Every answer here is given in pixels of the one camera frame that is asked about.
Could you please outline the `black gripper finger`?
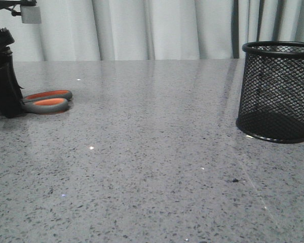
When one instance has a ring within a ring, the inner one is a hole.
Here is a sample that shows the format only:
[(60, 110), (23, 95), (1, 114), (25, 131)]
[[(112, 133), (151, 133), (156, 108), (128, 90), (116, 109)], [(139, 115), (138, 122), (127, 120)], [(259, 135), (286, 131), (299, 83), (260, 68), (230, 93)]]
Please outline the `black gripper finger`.
[(0, 55), (0, 113), (13, 118), (23, 113), (21, 88), (15, 77), (12, 55)]

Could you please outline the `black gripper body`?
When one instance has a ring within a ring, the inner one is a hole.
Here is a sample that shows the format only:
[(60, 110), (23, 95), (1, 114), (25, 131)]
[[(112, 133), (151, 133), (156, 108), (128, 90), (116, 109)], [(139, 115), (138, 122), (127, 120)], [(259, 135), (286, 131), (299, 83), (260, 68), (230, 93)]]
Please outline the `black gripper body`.
[[(37, 6), (37, 1), (0, 1), (0, 11), (6, 10), (10, 12), (13, 17), (21, 18), (20, 6)], [(0, 27), (0, 54), (14, 42), (10, 31)]]

